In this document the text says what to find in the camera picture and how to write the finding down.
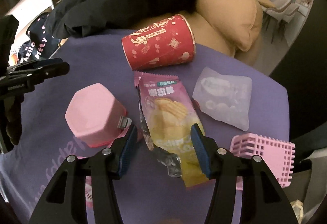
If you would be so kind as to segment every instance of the potato chip bag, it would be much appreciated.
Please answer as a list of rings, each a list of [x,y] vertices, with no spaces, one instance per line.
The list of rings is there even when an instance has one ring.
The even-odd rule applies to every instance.
[[[168,174],[181,177],[186,187],[207,181],[190,136],[193,124],[197,123],[202,133],[203,127],[182,82],[173,75],[135,72],[134,83],[148,148],[157,152]]]

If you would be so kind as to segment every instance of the blue gripper pad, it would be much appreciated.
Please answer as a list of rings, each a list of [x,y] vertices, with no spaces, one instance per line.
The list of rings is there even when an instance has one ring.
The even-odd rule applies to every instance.
[[[126,134],[125,136],[128,136],[128,139],[126,140],[123,150],[119,156],[119,177],[122,177],[122,175],[127,172],[130,165],[130,160],[137,143],[137,127],[134,125],[131,130],[127,131],[127,133],[129,134]]]
[[[192,140],[193,147],[194,147],[195,153],[197,155],[197,159],[199,161],[202,173],[207,178],[210,178],[210,175],[211,175],[210,156],[203,144],[202,138],[206,139],[205,136],[202,134],[200,127],[195,123],[191,127],[191,140]]]

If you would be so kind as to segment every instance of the green label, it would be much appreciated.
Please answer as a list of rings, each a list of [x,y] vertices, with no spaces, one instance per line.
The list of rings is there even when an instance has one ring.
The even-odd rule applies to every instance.
[[[167,85],[173,85],[173,84],[177,84],[177,81],[163,81],[163,82],[158,82],[157,86],[158,87],[164,87]]]

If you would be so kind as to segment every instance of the translucent plastic package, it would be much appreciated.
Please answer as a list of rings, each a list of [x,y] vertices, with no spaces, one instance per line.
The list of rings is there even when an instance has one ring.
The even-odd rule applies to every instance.
[[[197,80],[193,99],[202,112],[215,120],[247,131],[251,91],[251,78],[222,75],[206,67]]]
[[[191,126],[203,131],[193,104],[177,76],[135,72],[143,137],[168,174],[181,177],[186,187],[208,181],[191,141]]]

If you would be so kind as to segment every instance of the frosted plastic bag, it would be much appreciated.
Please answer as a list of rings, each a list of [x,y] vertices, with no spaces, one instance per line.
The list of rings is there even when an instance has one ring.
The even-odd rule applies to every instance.
[[[251,91],[251,78],[222,75],[206,67],[197,80],[193,99],[202,112],[215,120],[247,131]]]

